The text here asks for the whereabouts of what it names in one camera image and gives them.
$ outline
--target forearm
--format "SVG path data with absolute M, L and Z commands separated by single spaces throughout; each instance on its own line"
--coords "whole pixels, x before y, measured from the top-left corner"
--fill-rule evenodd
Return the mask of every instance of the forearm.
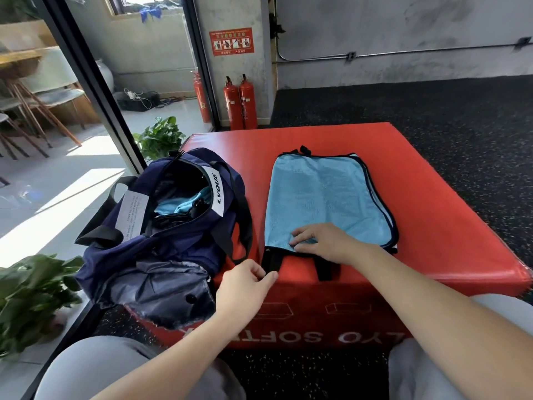
M 230 321 L 215 314 L 177 344 L 111 384 L 92 400 L 185 398 L 238 330 Z
M 530 398 L 530 335 L 379 247 L 355 249 L 351 265 L 383 295 L 434 363 L 467 398 Z

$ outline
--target safety sign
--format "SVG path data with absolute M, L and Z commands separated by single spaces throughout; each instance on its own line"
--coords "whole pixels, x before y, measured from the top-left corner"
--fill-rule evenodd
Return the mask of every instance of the safety sign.
M 251 28 L 228 29 L 209 32 L 214 56 L 254 53 Z

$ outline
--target window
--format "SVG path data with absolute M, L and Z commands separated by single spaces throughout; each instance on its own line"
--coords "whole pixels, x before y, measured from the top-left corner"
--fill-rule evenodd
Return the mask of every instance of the window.
M 136 13 L 143 8 L 162 6 L 164 9 L 181 8 L 181 0 L 109 0 L 116 15 Z

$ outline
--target white tag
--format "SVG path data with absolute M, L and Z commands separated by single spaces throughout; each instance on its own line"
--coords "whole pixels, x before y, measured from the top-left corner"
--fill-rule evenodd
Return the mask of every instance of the white tag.
M 213 204 L 211 209 L 222 217 L 224 216 L 224 189 L 222 186 L 222 178 L 216 169 L 207 166 L 202 167 L 209 175 L 211 187 L 213 188 Z
M 123 242 L 127 242 L 141 234 L 142 221 L 144 220 L 147 204 L 148 195 L 132 191 L 126 191 L 124 194 L 117 216 L 117 223 L 115 224 L 115 228 L 124 235 Z

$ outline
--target fire extinguisher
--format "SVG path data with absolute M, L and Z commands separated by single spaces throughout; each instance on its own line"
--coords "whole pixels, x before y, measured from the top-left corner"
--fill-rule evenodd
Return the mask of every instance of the fire extinguisher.
M 231 79 L 226 76 L 226 86 L 224 87 L 224 98 L 226 108 L 230 117 L 230 130 L 238 131 L 244 129 L 243 109 L 240 106 L 239 88 L 233 85 Z
M 255 111 L 254 86 L 246 80 L 246 74 L 239 86 L 240 101 L 243 105 L 244 129 L 257 129 L 257 112 Z
M 203 123 L 211 123 L 209 109 L 207 109 L 205 94 L 203 92 L 202 79 L 200 79 L 200 73 L 198 73 L 197 71 L 192 71 L 191 73 L 195 76 L 193 84 L 195 86 L 198 105 L 200 105 L 200 113 L 202 114 Z

